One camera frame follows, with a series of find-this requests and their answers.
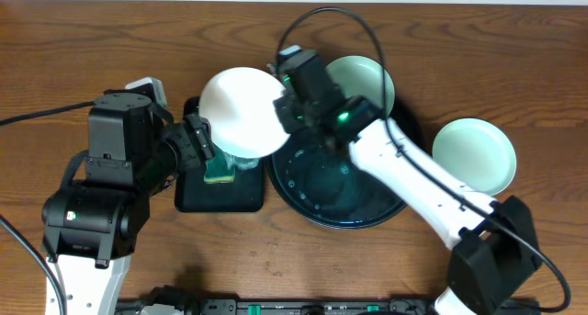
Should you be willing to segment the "green yellow sponge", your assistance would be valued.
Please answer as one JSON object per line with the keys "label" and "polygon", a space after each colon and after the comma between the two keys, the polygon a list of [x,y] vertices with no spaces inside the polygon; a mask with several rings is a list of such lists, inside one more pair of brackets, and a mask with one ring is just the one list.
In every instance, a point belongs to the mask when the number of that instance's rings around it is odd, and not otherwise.
{"label": "green yellow sponge", "polygon": [[207,184],[232,183],[235,175],[236,168],[233,157],[216,146],[214,157],[206,162],[204,182]]}

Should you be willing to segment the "white plate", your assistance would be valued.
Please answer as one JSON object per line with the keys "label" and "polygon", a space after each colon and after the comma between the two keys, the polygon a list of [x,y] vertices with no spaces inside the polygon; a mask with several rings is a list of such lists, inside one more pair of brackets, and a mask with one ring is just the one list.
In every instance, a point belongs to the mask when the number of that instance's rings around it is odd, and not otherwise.
{"label": "white plate", "polygon": [[224,152],[245,159],[266,157],[289,139],[273,105],[283,90],[269,73],[231,68],[207,82],[198,113],[209,122],[212,141]]}

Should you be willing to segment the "mint plate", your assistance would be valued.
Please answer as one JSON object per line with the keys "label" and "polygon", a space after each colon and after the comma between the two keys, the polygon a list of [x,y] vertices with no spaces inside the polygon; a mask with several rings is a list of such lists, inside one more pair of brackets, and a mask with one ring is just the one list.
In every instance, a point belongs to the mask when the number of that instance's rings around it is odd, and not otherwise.
{"label": "mint plate", "polygon": [[345,56],[326,66],[327,73],[340,87],[346,98],[363,96],[377,107],[385,110],[386,114],[392,111],[395,89],[391,77],[385,73],[386,82],[386,106],[382,102],[382,67],[381,65],[364,56]]}
{"label": "mint plate", "polygon": [[436,134],[432,156],[458,180],[490,196],[514,180],[515,147],[498,127],[479,118],[460,118]]}

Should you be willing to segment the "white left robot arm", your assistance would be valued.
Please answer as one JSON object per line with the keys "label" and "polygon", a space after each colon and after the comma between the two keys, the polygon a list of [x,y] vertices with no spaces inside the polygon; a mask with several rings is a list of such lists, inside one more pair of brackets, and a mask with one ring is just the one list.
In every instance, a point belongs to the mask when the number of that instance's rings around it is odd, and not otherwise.
{"label": "white left robot arm", "polygon": [[114,313],[151,197],[213,158],[209,134],[209,123],[189,114],[148,139],[136,162],[88,151],[71,159],[42,210],[47,313]]}

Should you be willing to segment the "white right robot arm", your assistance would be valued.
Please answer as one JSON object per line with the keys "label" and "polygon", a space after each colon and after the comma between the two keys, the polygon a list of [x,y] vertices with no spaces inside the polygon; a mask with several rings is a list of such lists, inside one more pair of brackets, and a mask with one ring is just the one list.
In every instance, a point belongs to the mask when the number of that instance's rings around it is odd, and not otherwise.
{"label": "white right robot arm", "polygon": [[346,149],[352,164],[413,208],[451,252],[437,314],[498,314],[521,309],[515,291],[546,261],[529,207],[499,202],[457,180],[419,149],[392,118],[363,97],[275,102],[288,132],[308,130],[328,149]]}

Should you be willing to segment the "black rectangular tray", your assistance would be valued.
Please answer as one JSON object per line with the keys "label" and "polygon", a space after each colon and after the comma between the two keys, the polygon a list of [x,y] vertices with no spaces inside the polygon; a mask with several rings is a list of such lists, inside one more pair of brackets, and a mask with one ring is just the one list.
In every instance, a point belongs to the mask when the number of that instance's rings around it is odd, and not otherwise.
{"label": "black rectangular tray", "polygon": [[260,158],[232,155],[236,168],[232,183],[207,184],[206,163],[177,177],[175,208],[180,212],[256,212],[264,203],[265,173]]}

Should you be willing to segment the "black round tray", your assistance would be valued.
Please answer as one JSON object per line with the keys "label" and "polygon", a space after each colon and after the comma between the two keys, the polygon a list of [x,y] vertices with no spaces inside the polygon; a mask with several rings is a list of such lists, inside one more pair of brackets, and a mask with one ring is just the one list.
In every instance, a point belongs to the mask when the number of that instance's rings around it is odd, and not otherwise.
{"label": "black round tray", "polygon": [[365,229],[398,215],[406,203],[342,154],[323,148],[306,129],[266,160],[281,198],[306,219],[335,229]]}

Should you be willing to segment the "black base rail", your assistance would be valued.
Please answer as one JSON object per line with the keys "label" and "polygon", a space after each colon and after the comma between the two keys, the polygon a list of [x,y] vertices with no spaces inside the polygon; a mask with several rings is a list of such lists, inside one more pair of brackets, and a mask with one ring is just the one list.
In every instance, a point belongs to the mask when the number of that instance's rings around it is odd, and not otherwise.
{"label": "black base rail", "polygon": [[245,300],[197,298],[175,287],[156,287],[139,299],[121,299],[116,315],[434,315],[433,303],[424,299],[390,300]]}

